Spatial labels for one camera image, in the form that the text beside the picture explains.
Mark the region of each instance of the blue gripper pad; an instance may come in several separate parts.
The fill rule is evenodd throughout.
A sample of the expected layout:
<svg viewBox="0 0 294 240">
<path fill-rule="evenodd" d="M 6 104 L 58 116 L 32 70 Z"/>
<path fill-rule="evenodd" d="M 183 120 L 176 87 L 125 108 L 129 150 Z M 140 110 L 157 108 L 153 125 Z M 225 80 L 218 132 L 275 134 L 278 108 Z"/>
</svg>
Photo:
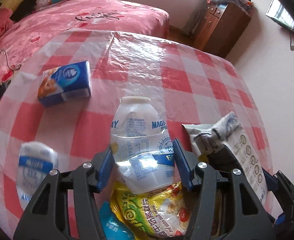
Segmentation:
<svg viewBox="0 0 294 240">
<path fill-rule="evenodd" d="M 193 189 L 193 184 L 192 184 L 193 171 L 190 169 L 187 163 L 187 160 L 185 158 L 186 151 L 184 150 L 182 146 L 180 146 L 180 142 L 178 139 L 175 139 L 172 142 L 172 145 L 173 145 L 174 158 L 175 158 L 175 162 L 180 174 L 181 182 L 188 191 L 191 191 Z M 197 158 L 195 156 L 194 158 L 195 158 L 195 164 L 194 164 L 195 166 L 197 164 Z"/>
<path fill-rule="evenodd" d="M 105 152 L 101 153 L 102 156 L 105 155 L 105 158 L 99 169 L 99 179 L 97 183 L 97 189 L 101 192 L 108 184 L 108 180 L 114 166 L 114 158 L 111 153 L 111 148 L 109 147 Z"/>
</svg>

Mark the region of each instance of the yellow snack bag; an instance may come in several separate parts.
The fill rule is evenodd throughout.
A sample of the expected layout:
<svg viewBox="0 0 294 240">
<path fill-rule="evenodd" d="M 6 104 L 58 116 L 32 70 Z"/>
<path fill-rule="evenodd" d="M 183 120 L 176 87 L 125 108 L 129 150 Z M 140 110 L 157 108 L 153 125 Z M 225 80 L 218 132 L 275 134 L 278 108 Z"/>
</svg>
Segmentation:
<svg viewBox="0 0 294 240">
<path fill-rule="evenodd" d="M 196 193 L 187 192 L 181 182 L 136 195 L 116 181 L 110 205 L 136 240 L 144 240 L 184 235 L 196 199 Z"/>
</svg>

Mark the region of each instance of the blue package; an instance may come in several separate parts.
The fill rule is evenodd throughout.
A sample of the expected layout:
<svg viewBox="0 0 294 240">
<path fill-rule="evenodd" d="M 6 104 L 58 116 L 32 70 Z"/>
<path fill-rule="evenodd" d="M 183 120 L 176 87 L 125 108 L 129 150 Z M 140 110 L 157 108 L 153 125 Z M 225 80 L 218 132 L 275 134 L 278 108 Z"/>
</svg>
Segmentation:
<svg viewBox="0 0 294 240">
<path fill-rule="evenodd" d="M 44 71 L 37 98 L 44 106 L 53 106 L 91 93 L 89 62 L 83 61 Z"/>
<path fill-rule="evenodd" d="M 105 235 L 108 240 L 132 240 L 134 234 L 111 211 L 108 202 L 104 202 L 99 211 L 100 222 L 102 223 Z"/>
</svg>

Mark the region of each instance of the wooden floor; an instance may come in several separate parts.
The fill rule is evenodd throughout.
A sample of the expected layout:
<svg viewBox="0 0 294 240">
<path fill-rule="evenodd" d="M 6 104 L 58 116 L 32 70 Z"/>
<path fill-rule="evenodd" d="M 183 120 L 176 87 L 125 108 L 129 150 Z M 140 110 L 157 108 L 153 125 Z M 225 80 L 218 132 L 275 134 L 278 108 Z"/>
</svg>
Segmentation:
<svg viewBox="0 0 294 240">
<path fill-rule="evenodd" d="M 171 41 L 179 42 L 181 44 L 185 44 L 191 47 L 193 46 L 193 43 L 194 43 L 192 38 L 184 34 L 182 30 L 173 26 L 169 27 L 169 35 L 167 39 Z"/>
</svg>

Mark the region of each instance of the television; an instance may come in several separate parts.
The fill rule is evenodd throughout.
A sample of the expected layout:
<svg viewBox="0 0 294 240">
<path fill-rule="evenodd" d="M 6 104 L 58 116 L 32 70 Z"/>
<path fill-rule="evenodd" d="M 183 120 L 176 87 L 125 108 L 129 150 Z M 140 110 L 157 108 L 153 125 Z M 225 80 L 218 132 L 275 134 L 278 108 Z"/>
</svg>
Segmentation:
<svg viewBox="0 0 294 240">
<path fill-rule="evenodd" d="M 272 0 L 266 15 L 294 33 L 294 0 Z"/>
</svg>

